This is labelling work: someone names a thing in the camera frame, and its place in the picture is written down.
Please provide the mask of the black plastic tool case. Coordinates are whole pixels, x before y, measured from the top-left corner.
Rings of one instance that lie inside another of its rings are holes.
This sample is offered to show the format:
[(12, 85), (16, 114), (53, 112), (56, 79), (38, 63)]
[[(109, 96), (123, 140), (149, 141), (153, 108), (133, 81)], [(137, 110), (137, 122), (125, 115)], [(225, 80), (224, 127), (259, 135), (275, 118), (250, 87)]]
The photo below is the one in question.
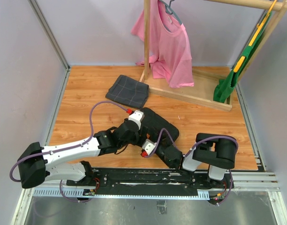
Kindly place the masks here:
[(141, 122), (141, 135), (156, 142), (158, 140), (161, 129), (165, 128), (172, 140), (175, 142), (179, 137), (179, 130), (173, 124), (169, 123), (163, 117), (155, 113), (152, 109), (144, 107), (141, 109), (144, 118)]

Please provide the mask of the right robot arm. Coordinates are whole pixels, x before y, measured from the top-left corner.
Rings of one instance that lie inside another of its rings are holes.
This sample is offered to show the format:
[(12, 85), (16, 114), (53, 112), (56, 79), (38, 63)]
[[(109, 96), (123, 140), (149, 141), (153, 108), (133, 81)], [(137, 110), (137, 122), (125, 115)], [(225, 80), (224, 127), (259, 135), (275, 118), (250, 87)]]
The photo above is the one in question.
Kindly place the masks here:
[(191, 149), (183, 154), (174, 143), (160, 142), (155, 154), (169, 167), (194, 172), (200, 164), (208, 164), (206, 183), (215, 188), (222, 183), (225, 172), (235, 167), (238, 142), (226, 135), (199, 133)]

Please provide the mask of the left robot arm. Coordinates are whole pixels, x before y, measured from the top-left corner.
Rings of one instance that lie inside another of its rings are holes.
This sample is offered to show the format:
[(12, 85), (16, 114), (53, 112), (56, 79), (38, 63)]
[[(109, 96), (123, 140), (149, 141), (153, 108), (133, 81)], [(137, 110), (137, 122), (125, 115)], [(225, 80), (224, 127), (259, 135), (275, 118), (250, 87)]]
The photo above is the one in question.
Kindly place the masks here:
[(90, 137), (62, 145), (41, 146), (31, 143), (17, 160), (22, 188), (34, 188), (45, 181), (72, 180), (87, 186), (94, 180), (91, 167), (73, 160), (114, 154), (129, 144), (140, 144), (141, 122), (124, 121), (118, 127), (97, 132)]

